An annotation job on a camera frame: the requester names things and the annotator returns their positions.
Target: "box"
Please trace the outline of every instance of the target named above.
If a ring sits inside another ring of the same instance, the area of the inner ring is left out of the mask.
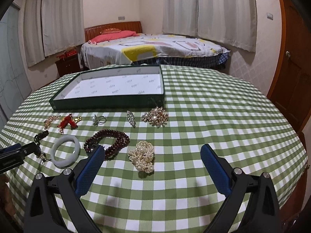
[[[122,66],[77,74],[49,101],[54,110],[164,106],[161,66]]]

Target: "gingham tablecloth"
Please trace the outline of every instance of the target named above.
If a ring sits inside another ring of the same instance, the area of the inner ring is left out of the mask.
[[[155,128],[140,121],[147,111],[132,109],[136,128],[127,122],[126,109],[92,110],[73,113],[81,116],[72,134],[81,148],[88,137],[100,129],[123,131],[130,145],[115,160],[105,161],[81,201],[103,232],[203,232],[220,208],[225,197],[219,194],[200,159],[200,148],[208,143],[232,167],[246,174],[269,172],[282,206],[296,186],[307,161],[298,136],[284,116],[253,85],[214,70],[162,66],[165,86],[165,108],[169,121]],[[32,93],[18,108],[0,133],[0,145],[26,144],[43,131],[43,121],[53,112],[49,99],[74,75],[63,76]],[[107,123],[95,127],[94,114],[105,115]],[[50,135],[41,142],[49,157],[50,148],[61,136],[54,121]],[[129,161],[127,151],[141,140],[155,146],[155,172],[139,174]],[[104,146],[113,139],[102,140]],[[56,157],[65,158],[73,151],[68,142]],[[79,160],[86,157],[81,149]],[[22,225],[26,198],[35,174],[58,175],[62,170],[51,162],[42,163],[35,155],[10,172],[10,190]],[[61,197],[57,203],[68,228],[75,231]],[[243,217],[249,195],[245,196],[231,228],[235,230]]]

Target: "wooden headboard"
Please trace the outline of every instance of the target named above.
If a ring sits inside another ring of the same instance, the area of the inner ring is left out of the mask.
[[[92,38],[95,38],[96,36],[100,35],[100,32],[102,30],[109,28],[118,28],[122,31],[129,30],[135,31],[136,33],[142,33],[142,25],[140,21],[108,23],[84,29],[85,42],[88,42]]]

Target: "nightstand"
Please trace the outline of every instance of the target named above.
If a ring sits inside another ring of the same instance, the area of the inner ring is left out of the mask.
[[[72,74],[81,71],[77,54],[57,60],[55,63],[60,77],[65,74]]]

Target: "doorknob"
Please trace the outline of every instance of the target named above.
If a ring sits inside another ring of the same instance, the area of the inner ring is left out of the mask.
[[[287,59],[289,59],[289,58],[290,58],[290,52],[287,51],[285,54],[286,54],[286,56],[287,56]]]

